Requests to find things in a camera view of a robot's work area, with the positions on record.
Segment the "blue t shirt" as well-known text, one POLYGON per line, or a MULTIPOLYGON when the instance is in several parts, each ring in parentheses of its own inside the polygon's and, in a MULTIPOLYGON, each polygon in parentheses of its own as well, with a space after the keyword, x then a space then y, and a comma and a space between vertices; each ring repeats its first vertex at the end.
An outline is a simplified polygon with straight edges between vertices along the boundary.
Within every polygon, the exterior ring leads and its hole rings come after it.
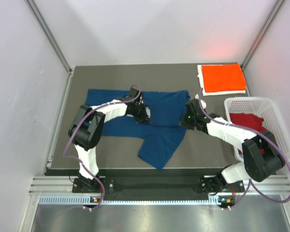
POLYGON ((187 90, 177 92, 145 91, 144 101, 150 123, 137 123, 131 116, 121 116, 106 122, 103 136, 143 139, 138 157, 162 170, 181 144, 186 129, 179 125, 190 100, 187 90))

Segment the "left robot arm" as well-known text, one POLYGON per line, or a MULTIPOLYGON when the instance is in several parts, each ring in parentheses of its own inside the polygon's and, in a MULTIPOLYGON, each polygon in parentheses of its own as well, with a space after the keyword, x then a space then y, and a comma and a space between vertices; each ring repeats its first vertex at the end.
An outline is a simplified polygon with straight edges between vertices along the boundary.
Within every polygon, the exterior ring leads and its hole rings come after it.
POLYGON ((102 187, 97 177, 99 168, 96 160, 96 147, 101 139, 106 122, 122 116, 132 116, 136 123, 149 124, 149 116, 143 100, 143 93, 137 85, 130 88, 128 94, 119 99, 98 106, 81 105, 68 130, 70 137, 64 155, 70 145, 74 145, 79 162, 79 174, 74 184, 85 187, 88 191, 96 191, 102 187))

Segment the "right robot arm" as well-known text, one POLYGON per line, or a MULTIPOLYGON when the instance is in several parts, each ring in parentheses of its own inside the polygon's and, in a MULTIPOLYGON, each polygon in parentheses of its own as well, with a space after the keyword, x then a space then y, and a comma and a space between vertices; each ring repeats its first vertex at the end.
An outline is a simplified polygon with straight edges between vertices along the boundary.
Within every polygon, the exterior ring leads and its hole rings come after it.
POLYGON ((225 167, 214 180, 221 191, 228 191, 235 182, 252 179, 262 182, 286 164, 274 148, 274 136, 267 130, 254 132, 235 126, 219 115, 207 115, 198 99, 186 103, 186 113, 180 125, 188 130, 198 130, 219 138, 242 152, 243 161, 225 167))

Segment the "red t shirt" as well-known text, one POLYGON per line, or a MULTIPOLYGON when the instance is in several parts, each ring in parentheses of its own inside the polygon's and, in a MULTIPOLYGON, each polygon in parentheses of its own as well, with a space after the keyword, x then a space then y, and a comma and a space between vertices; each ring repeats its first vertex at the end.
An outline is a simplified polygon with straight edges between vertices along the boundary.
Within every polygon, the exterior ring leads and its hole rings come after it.
POLYGON ((254 114, 245 113, 230 113, 230 119, 233 124, 248 127, 258 132, 266 131, 267 129, 262 125, 264 119, 254 114))

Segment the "white plastic basket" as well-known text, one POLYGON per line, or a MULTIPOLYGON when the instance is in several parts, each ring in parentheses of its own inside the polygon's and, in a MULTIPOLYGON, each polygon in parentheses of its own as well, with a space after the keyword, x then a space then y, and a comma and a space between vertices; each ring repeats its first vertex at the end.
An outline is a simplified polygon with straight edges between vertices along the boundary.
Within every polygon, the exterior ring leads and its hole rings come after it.
POLYGON ((276 140, 278 147, 284 152, 290 162, 290 137, 276 105, 269 98, 262 97, 233 97, 224 101, 226 118, 231 113, 254 114, 263 118, 263 127, 270 131, 276 140))

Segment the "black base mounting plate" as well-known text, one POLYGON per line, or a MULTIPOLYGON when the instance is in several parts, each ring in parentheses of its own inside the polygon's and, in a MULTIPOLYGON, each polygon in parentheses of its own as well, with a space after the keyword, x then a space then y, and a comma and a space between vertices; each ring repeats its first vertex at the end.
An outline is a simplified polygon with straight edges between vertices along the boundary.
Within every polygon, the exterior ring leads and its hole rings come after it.
POLYGON ((222 184, 214 176, 106 176, 100 178, 105 193, 117 193, 121 190, 174 189, 187 193, 242 193, 244 183, 222 184))

